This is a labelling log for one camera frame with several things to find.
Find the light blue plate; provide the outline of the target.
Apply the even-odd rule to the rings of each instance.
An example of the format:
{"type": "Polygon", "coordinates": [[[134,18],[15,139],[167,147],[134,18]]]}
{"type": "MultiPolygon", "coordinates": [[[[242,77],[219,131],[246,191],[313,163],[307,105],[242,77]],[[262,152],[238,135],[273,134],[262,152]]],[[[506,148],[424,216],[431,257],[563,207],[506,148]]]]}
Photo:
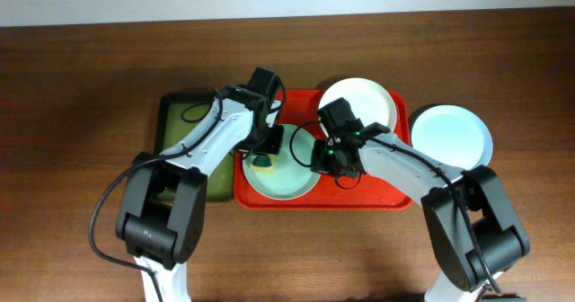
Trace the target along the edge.
{"type": "Polygon", "coordinates": [[[449,104],[421,107],[410,116],[411,145],[441,163],[472,170],[488,165],[493,140],[486,124],[466,108],[449,104]]]}

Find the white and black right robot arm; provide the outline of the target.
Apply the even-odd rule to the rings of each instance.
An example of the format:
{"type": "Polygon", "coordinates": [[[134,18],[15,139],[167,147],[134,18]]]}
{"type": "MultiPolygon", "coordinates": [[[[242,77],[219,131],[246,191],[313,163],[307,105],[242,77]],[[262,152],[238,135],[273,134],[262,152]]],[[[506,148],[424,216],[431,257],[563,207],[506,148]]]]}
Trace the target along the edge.
{"type": "Polygon", "coordinates": [[[478,301],[500,293],[496,279],[530,251],[498,175],[480,165],[442,164],[402,142],[389,128],[359,121],[314,143],[311,169],[338,179],[381,179],[422,207],[440,267],[426,301],[478,301]]]}

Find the green and yellow sponge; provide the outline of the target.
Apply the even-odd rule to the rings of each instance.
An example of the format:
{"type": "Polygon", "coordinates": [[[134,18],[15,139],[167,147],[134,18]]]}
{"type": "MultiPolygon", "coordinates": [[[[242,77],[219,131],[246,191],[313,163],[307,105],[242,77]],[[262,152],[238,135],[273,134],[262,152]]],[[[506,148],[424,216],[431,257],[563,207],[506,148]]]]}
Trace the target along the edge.
{"type": "Polygon", "coordinates": [[[250,168],[259,173],[271,173],[274,170],[273,157],[271,155],[254,155],[250,168]]]}

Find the mint green plate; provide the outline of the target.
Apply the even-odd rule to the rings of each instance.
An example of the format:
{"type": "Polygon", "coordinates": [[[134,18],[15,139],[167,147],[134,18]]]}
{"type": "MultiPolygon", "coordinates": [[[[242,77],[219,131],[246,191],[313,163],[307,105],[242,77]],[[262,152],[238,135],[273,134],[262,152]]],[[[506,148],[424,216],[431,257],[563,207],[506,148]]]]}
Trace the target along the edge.
{"type": "Polygon", "coordinates": [[[259,194],[273,200],[293,200],[307,194],[320,180],[320,174],[298,164],[291,155],[289,141],[296,126],[282,124],[284,128],[281,148],[271,156],[273,169],[269,172],[252,169],[253,156],[243,161],[243,174],[259,194]]]}

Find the white plate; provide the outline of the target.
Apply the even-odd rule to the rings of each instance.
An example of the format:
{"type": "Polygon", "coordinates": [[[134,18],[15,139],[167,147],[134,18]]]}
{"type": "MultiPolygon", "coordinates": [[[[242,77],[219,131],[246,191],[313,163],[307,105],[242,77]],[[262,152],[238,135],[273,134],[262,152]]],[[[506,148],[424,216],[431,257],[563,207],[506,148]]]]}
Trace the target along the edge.
{"type": "Polygon", "coordinates": [[[395,102],[383,86],[366,78],[352,77],[340,80],[323,94],[318,108],[339,98],[350,105],[357,119],[366,127],[374,122],[394,131],[398,113],[395,102]]]}

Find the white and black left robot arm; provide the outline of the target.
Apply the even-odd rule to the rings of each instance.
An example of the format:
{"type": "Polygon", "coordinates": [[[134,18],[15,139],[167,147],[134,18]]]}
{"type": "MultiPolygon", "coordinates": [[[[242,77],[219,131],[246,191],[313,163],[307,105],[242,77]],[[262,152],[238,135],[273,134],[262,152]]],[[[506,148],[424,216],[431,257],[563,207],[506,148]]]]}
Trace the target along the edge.
{"type": "Polygon", "coordinates": [[[233,149],[279,151],[277,92],[227,86],[187,136],[158,155],[138,155],[120,176],[116,235],[142,273],[146,300],[190,300],[187,261],[203,230],[208,178],[233,149]]]}

